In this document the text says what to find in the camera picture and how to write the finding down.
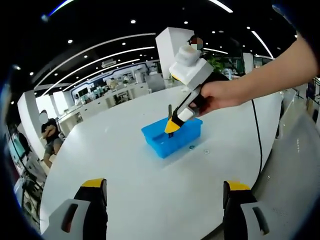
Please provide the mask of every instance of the ceiling light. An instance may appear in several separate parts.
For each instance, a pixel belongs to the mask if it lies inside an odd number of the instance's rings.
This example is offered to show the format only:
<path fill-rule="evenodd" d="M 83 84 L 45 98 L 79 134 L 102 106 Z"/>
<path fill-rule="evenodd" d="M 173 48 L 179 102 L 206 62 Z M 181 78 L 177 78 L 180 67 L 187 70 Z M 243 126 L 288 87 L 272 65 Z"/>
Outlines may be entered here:
<path fill-rule="evenodd" d="M 259 37 L 259 35 L 255 31 L 251 31 L 251 32 L 260 41 L 260 43 L 264 46 L 265 50 L 269 53 L 270 57 L 274 58 L 274 56 L 271 54 L 267 45 L 264 43 L 264 41 L 262 41 L 261 37 Z"/>
<path fill-rule="evenodd" d="M 102 72 L 102 71 L 105 71 L 105 70 L 108 70 L 108 69 L 111 69 L 111 68 L 114 68 L 114 67 L 117 67 L 117 66 L 120 66 L 120 65 L 123 65 L 123 64 L 128 64 L 128 63 L 136 62 L 136 61 L 139 61 L 139 60 L 140 60 L 140 58 L 137 58 L 137 59 L 134 59 L 134 60 L 130 60 L 130 61 L 124 61 L 124 62 L 115 64 L 115 65 L 106 67 L 106 68 L 104 68 L 104 69 L 101 69 L 101 70 L 99 70 L 99 71 L 96 71 L 96 72 L 94 72 L 94 73 L 91 73 L 91 74 L 89 74 L 88 76 L 85 76 L 84 78 L 81 78 L 81 79 L 79 79 L 78 81 L 76 81 L 75 83 L 72 83 L 71 85 L 67 86 L 65 89 L 63 89 L 63 91 L 66 91 L 67 89 L 69 89 L 69 88 L 71 88 L 72 86 L 80 83 L 81 81 L 85 80 L 86 78 L 88 78 L 87 80 L 89 80 L 89 78 L 90 78 L 91 76 L 96 75 L 96 74 L 98 74 L 98 73 L 100 73 L 100 72 Z"/>
<path fill-rule="evenodd" d="M 223 3 L 219 2 L 218 0 L 209 0 L 209 1 L 216 4 L 217 6 L 219 6 L 220 8 L 222 8 L 223 10 L 227 11 L 230 14 L 234 12 Z"/>
<path fill-rule="evenodd" d="M 135 37 L 141 37 L 141 36 L 151 36 L 151 35 L 157 35 L 155 32 L 153 33 L 142 33 L 142 34 L 135 34 L 135 35 L 128 35 L 128 36 L 122 36 L 122 37 L 117 37 L 108 41 L 104 41 L 101 43 L 98 43 L 96 45 L 93 45 L 91 47 L 88 47 L 80 52 L 78 52 L 77 54 L 69 57 L 67 60 L 63 61 L 62 63 L 60 63 L 59 65 L 57 65 L 54 69 L 52 69 L 50 72 L 48 72 L 34 87 L 34 89 L 36 89 L 47 77 L 49 77 L 52 73 L 54 73 L 58 68 L 60 68 L 62 65 L 66 64 L 67 62 L 69 62 L 70 60 L 80 56 L 83 53 L 88 52 L 89 50 L 95 49 L 96 47 L 108 44 L 108 43 L 112 43 L 118 40 L 122 40 L 122 39 L 129 39 L 129 38 L 135 38 Z"/>
<path fill-rule="evenodd" d="M 147 47 L 140 47 L 140 48 L 135 48 L 135 49 L 131 49 L 131 50 L 126 50 L 126 51 L 121 51 L 121 52 L 118 52 L 118 53 L 114 53 L 114 54 L 111 54 L 111 55 L 108 55 L 108 56 L 105 56 L 105 57 L 102 57 L 102 58 L 99 58 L 95 61 L 92 61 L 92 62 L 89 62 L 88 64 L 86 65 L 83 65 L 82 67 L 79 67 L 78 69 L 74 70 L 73 72 L 70 72 L 68 75 L 64 76 L 63 78 L 61 78 L 59 81 L 57 81 L 55 84 L 53 84 L 51 87 L 49 87 L 41 96 L 44 96 L 46 95 L 51 89 L 53 89 L 56 85 L 58 85 L 59 83 L 61 83 L 63 80 L 67 79 L 68 77 L 70 77 L 72 74 L 75 74 L 76 72 L 80 71 L 81 69 L 84 69 L 92 64 L 95 64 L 96 62 L 100 62 L 104 59 L 108 59 L 108 58 L 111 58 L 111 57 L 114 57 L 114 56 L 117 56 L 117 55 L 120 55 L 120 54 L 126 54 L 126 53 L 130 53 L 130 52 L 134 52 L 134 51 L 139 51 L 139 50 L 147 50 L 147 49 L 154 49 L 155 47 L 154 46 L 147 46 Z"/>
<path fill-rule="evenodd" d="M 204 50 L 208 50 L 208 51 L 214 51 L 214 52 L 217 52 L 217 53 L 228 54 L 228 53 L 225 52 L 225 51 L 215 50 L 215 49 L 211 49 L 211 48 L 203 48 L 203 49 L 204 49 Z"/>

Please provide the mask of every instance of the yellow cap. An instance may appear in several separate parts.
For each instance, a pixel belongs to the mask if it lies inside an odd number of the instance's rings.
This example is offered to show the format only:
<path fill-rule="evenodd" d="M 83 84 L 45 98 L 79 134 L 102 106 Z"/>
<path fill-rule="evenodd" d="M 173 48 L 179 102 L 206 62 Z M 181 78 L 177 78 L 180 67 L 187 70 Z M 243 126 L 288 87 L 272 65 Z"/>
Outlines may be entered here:
<path fill-rule="evenodd" d="M 166 123 L 164 132 L 166 134 L 171 134 L 171 133 L 174 133 L 175 131 L 179 130 L 179 128 L 180 127 L 172 121 L 172 118 L 170 118 L 170 120 Z"/>

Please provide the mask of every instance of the white pillar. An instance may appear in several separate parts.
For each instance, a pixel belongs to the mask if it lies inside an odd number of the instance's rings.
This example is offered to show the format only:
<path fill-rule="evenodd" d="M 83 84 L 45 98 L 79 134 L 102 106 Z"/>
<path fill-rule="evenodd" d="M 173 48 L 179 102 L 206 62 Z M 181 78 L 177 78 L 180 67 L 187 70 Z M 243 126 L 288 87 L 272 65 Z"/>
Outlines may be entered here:
<path fill-rule="evenodd" d="M 51 99 L 52 106 L 53 106 L 53 109 L 54 109 L 54 111 L 55 111 L 55 114 L 57 115 L 57 117 L 59 117 L 60 114 L 59 114 L 59 111 L 58 111 L 57 104 L 56 104 L 56 101 L 55 101 L 54 96 L 53 96 L 53 95 L 50 95 L 50 99 Z"/>
<path fill-rule="evenodd" d="M 244 72 L 250 73 L 255 68 L 254 56 L 251 53 L 243 53 Z"/>
<path fill-rule="evenodd" d="M 170 77 L 169 68 L 175 62 L 179 48 L 193 35 L 193 30 L 167 27 L 155 38 L 164 79 Z"/>
<path fill-rule="evenodd" d="M 41 126 L 39 120 L 39 110 L 36 103 L 35 91 L 26 91 L 18 101 L 18 111 L 21 124 L 25 130 L 25 136 L 28 138 L 35 154 L 39 159 L 43 159 L 45 147 L 41 142 Z"/>
<path fill-rule="evenodd" d="M 71 91 L 64 91 L 63 94 L 68 108 L 71 108 L 73 105 L 75 105 L 75 102 L 71 96 Z"/>

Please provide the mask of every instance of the desk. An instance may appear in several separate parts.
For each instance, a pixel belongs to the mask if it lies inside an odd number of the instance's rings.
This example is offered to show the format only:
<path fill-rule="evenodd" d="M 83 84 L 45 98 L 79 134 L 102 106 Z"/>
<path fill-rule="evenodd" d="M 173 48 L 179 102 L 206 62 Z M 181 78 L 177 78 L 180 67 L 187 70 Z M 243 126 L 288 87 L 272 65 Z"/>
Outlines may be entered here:
<path fill-rule="evenodd" d="M 119 90 L 108 91 L 102 97 L 85 105 L 73 106 L 67 114 L 61 116 L 58 120 L 64 135 L 67 136 L 73 127 L 79 123 L 78 114 L 85 121 L 101 111 L 114 107 L 116 105 L 114 96 L 126 91 L 128 91 L 130 99 L 135 99 L 148 94 L 148 85 L 146 83 L 130 84 Z"/>
<path fill-rule="evenodd" d="M 222 223 L 223 181 L 253 186 L 260 148 L 251 102 L 209 113 L 201 137 L 165 160 L 141 128 L 168 115 L 183 86 L 124 102 L 73 128 L 47 177 L 40 229 L 85 181 L 106 178 L 109 240 L 200 240 Z M 282 96 L 256 99 L 263 166 L 279 124 Z"/>

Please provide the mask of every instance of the black cable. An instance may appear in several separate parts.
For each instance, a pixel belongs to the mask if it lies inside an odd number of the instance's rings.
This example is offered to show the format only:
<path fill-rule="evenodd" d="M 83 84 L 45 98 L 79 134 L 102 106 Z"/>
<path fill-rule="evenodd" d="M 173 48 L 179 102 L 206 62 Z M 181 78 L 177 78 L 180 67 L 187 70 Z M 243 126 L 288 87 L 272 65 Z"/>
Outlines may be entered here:
<path fill-rule="evenodd" d="M 256 131 L 258 133 L 258 140 L 259 140 L 259 147 L 260 147 L 260 168 L 259 168 L 258 177 L 256 178 L 255 183 L 254 183 L 254 185 L 256 185 L 256 182 L 258 181 L 260 174 L 261 174 L 261 170 L 262 170 L 262 145 L 261 145 L 261 139 L 260 139 L 260 131 L 259 131 L 259 124 L 258 124 L 258 119 L 257 119 L 255 102 L 253 99 L 251 100 L 251 102 L 252 102 L 254 119 L 255 119 L 255 124 L 256 124 Z"/>

